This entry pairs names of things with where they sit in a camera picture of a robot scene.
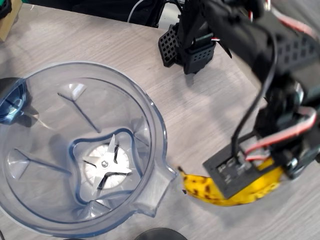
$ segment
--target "blender pitcher handle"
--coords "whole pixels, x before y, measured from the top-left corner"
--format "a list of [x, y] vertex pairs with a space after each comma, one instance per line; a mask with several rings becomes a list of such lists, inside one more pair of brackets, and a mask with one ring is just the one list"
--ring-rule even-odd
[[19, 85], [18, 77], [0, 78], [0, 104], [13, 89]]

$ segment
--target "banana peel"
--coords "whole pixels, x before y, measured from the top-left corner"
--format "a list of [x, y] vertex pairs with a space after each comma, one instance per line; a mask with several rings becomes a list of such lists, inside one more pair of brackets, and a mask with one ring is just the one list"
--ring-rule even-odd
[[[272, 158], [268, 158], [257, 168], [263, 170], [273, 163], [274, 161]], [[178, 167], [178, 170], [183, 177], [185, 193], [204, 202], [225, 207], [249, 204], [263, 198], [280, 185], [280, 178], [284, 172], [281, 167], [276, 167], [259, 177], [231, 198], [226, 199], [219, 191], [212, 178], [186, 174], [181, 167]]]

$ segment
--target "gray wood grain surface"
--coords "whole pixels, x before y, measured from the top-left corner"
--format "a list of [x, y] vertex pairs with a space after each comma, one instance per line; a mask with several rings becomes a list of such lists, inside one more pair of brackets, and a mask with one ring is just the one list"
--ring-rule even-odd
[[[24, 4], [5, 43], [0, 76], [24, 76], [48, 64], [93, 61], [133, 78], [159, 108], [168, 134], [167, 161], [206, 175], [202, 163], [228, 144], [256, 89], [220, 47], [196, 75], [163, 67], [163, 30]], [[250, 129], [253, 119], [246, 127]], [[135, 214], [95, 240], [131, 240], [151, 228], [171, 228], [189, 240], [320, 239], [319, 166], [248, 205], [217, 207], [184, 195], [181, 179], [169, 187], [155, 218]], [[54, 240], [28, 231], [0, 213], [6, 240]]]

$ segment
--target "blender jar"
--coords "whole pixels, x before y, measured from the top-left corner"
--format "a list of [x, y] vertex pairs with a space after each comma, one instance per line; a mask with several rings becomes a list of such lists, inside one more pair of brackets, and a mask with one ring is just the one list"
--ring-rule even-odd
[[70, 62], [0, 85], [7, 215], [43, 234], [84, 238], [134, 213], [156, 214], [176, 172], [165, 161], [164, 120], [133, 80], [108, 66]]

